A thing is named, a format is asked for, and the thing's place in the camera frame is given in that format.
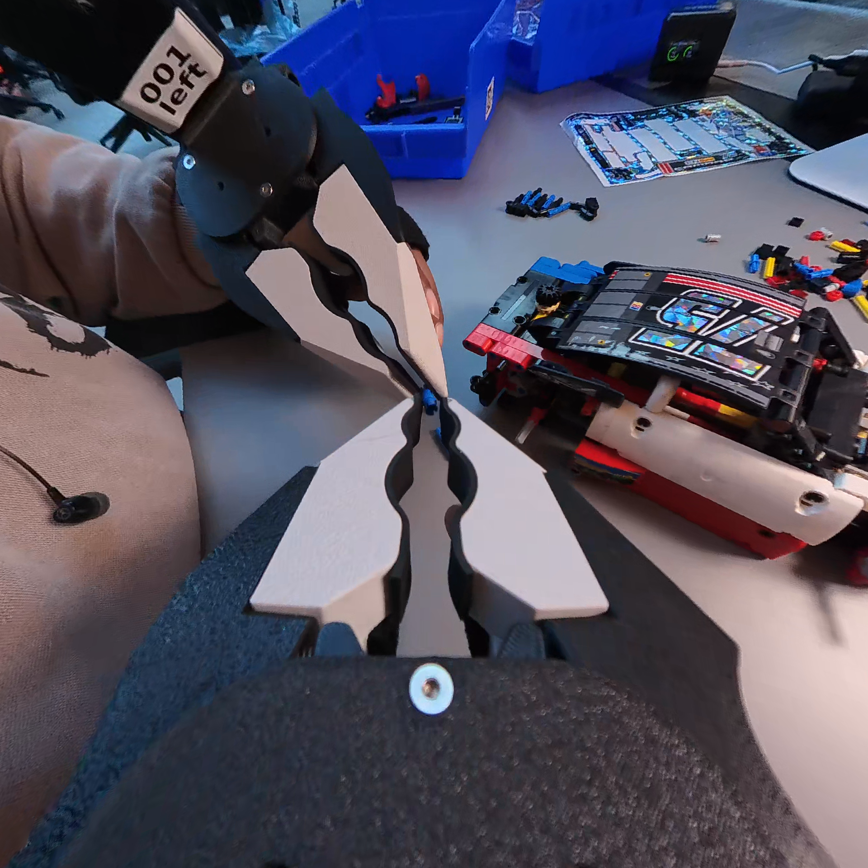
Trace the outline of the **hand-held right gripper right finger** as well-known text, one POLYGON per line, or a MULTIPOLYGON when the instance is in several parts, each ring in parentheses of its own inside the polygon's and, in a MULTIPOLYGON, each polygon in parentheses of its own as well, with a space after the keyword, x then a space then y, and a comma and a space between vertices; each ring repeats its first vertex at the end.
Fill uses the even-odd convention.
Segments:
POLYGON ((596 617, 609 600, 544 468, 457 400, 440 406, 450 598, 470 654, 517 625, 596 617))

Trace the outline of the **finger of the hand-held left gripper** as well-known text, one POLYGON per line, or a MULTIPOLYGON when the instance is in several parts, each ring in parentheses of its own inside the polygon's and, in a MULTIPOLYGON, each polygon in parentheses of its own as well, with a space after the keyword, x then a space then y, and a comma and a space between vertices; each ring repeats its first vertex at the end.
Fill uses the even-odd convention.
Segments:
POLYGON ((415 257, 407 243, 393 238, 345 165, 320 186, 312 221, 323 241, 359 267, 369 302, 394 326, 399 349, 437 395, 448 396, 442 350, 415 257))
POLYGON ((417 394, 413 379, 385 357, 367 327, 335 306, 323 275, 297 250, 261 252, 246 275, 305 349, 365 385, 417 394))

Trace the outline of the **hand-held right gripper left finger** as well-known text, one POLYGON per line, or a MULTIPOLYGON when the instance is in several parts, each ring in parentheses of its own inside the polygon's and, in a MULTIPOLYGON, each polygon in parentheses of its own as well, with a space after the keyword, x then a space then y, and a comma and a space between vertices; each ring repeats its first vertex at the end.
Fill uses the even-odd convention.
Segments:
POLYGON ((345 624, 362 651, 393 654, 411 583, 409 523, 422 399, 409 398, 324 458, 249 605, 345 624))

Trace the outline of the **lego car model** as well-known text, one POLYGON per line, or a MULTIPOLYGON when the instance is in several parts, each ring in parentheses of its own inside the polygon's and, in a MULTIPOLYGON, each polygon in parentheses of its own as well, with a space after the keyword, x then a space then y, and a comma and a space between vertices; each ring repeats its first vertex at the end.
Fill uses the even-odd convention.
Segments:
POLYGON ((866 587, 866 354, 828 307, 691 268, 539 258, 463 346, 483 406, 572 428, 573 468, 766 560, 852 544, 866 587))

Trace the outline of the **person's left forearm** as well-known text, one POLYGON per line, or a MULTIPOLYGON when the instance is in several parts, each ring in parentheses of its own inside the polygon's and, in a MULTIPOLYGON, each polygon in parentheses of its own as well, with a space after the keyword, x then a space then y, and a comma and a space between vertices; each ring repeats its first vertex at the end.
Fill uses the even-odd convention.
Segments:
POLYGON ((87 326, 226 303, 180 203, 177 157, 177 146, 115 154, 3 117, 2 299, 87 326))

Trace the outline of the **red black lego parts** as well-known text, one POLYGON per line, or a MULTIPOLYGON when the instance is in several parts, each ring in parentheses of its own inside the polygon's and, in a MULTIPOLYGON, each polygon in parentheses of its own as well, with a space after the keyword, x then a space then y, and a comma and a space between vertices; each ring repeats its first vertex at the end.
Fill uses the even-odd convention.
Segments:
POLYGON ((396 81, 376 75, 377 95, 363 113, 370 125, 428 125, 462 123, 462 111, 467 101, 464 94, 446 96, 431 88, 429 77, 421 72, 414 76, 413 86, 399 92, 396 81))

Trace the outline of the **black blue lego connector strip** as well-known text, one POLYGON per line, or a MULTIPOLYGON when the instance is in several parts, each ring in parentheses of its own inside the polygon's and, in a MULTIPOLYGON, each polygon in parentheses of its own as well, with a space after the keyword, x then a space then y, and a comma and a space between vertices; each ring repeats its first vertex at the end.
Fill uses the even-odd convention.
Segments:
POLYGON ((567 201, 539 188, 520 193, 505 202, 505 213, 520 219, 551 219, 562 213, 574 212, 582 220, 592 222, 599 210, 600 204, 594 197, 584 201, 567 201))

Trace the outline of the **pile of loose lego pieces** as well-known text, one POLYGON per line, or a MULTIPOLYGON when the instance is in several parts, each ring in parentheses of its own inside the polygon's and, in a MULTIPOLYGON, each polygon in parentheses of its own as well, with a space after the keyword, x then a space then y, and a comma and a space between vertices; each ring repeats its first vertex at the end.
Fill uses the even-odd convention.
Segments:
POLYGON ((793 298, 846 301, 866 321, 866 236, 851 238, 820 226, 805 234, 803 242, 798 249, 760 244, 745 256, 744 270, 793 298))

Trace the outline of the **person's left hand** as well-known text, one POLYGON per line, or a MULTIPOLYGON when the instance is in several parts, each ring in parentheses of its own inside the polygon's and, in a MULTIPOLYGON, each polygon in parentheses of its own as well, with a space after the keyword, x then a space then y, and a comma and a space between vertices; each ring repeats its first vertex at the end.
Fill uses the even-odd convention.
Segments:
POLYGON ((419 278, 425 293, 426 304, 438 337, 439 345, 443 346, 443 307, 439 296, 439 289, 429 268, 424 252, 416 247, 411 247, 410 251, 413 254, 418 268, 419 278))

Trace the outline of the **large blue storage bin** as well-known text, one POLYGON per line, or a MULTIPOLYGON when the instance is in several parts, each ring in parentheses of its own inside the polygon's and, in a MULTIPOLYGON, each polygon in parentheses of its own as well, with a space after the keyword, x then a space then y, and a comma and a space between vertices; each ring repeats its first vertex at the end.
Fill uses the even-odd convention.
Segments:
POLYGON ((512 13, 510 2, 346 2, 262 63, 286 64, 308 95, 327 90, 393 178, 460 179, 504 91, 512 13), (378 72, 399 92, 424 72, 434 91, 464 94, 462 123, 368 124, 378 72))

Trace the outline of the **holographic sticker sheet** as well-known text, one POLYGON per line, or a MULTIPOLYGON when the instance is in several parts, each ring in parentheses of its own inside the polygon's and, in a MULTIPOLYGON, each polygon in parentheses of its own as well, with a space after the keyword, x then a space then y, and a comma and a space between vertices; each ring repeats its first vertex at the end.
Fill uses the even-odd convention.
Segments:
POLYGON ((560 126, 606 188, 814 152, 727 95, 636 111, 575 113, 560 126))

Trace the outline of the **small black device green display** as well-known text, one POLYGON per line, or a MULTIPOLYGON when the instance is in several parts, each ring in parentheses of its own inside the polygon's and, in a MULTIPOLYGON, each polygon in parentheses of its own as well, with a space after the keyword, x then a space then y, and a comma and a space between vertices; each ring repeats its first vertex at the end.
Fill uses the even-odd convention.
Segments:
POLYGON ((689 5, 670 12, 647 73, 660 84, 700 85, 712 77, 736 19, 733 2, 689 5))

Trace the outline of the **white book stand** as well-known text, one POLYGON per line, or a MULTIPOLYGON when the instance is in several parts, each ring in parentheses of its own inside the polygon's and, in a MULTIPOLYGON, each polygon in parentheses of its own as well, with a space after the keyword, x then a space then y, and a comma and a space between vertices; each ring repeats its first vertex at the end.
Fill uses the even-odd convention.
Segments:
POLYGON ((794 160, 788 175, 798 184, 867 211, 867 134, 794 160))

